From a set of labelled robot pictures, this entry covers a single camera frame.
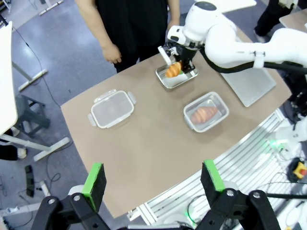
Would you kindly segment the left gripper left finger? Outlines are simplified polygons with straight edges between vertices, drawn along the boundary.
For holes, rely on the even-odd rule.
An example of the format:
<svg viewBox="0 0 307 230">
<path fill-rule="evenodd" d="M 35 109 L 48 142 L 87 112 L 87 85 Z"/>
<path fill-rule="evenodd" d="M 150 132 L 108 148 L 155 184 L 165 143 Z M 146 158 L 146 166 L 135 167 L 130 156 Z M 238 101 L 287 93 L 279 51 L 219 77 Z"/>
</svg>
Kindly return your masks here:
<svg viewBox="0 0 307 230">
<path fill-rule="evenodd" d="M 81 192 L 74 192 L 60 200 L 45 197 L 36 213 L 33 229 L 68 230 L 80 223 L 85 230 L 106 230 L 107 224 L 98 214 L 106 188 L 104 165 L 94 163 Z"/>
</svg>

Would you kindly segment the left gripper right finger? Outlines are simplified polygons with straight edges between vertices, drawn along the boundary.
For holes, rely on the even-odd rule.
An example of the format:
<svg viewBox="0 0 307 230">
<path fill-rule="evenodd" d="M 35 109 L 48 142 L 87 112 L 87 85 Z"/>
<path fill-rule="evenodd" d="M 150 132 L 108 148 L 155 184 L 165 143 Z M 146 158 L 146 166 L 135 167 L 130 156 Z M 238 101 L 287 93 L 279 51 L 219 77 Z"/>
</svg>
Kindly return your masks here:
<svg viewBox="0 0 307 230">
<path fill-rule="evenodd" d="M 210 210 L 197 225 L 198 230 L 219 230 L 227 219 L 236 219 L 245 230 L 279 230 L 273 208 L 261 190 L 248 195 L 227 188 L 213 160 L 202 163 L 201 183 Z"/>
</svg>

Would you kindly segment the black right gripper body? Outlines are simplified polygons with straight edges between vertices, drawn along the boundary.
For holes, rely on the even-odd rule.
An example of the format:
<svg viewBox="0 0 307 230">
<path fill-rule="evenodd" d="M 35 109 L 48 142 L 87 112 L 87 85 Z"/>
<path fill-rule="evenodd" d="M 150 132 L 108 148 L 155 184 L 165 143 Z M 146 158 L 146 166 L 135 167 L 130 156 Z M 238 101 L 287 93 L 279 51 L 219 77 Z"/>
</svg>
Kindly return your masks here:
<svg viewBox="0 0 307 230">
<path fill-rule="evenodd" d="M 176 61 L 189 63 L 196 55 L 198 49 L 185 47 L 175 42 L 167 42 L 167 55 L 173 57 Z"/>
</svg>

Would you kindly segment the person's left hand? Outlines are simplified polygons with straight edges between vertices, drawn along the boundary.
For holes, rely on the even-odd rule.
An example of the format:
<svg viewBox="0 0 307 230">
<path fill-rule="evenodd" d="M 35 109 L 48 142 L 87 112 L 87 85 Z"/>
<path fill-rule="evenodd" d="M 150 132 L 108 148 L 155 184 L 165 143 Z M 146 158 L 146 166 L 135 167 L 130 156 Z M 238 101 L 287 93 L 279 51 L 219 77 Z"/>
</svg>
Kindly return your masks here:
<svg viewBox="0 0 307 230">
<path fill-rule="evenodd" d="M 170 20 L 168 22 L 168 29 L 170 29 L 174 25 L 180 24 L 180 15 L 170 15 Z"/>
</svg>

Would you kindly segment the person's right hand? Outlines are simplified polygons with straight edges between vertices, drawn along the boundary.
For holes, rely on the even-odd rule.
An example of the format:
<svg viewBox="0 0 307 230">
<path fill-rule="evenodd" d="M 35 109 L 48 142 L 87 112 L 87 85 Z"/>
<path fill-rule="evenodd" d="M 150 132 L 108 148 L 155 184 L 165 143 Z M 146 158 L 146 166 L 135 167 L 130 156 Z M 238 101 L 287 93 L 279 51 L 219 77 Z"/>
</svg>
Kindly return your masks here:
<svg viewBox="0 0 307 230">
<path fill-rule="evenodd" d="M 117 64 L 121 62 L 121 53 L 116 45 L 113 43 L 102 46 L 103 56 L 106 61 Z"/>
</svg>

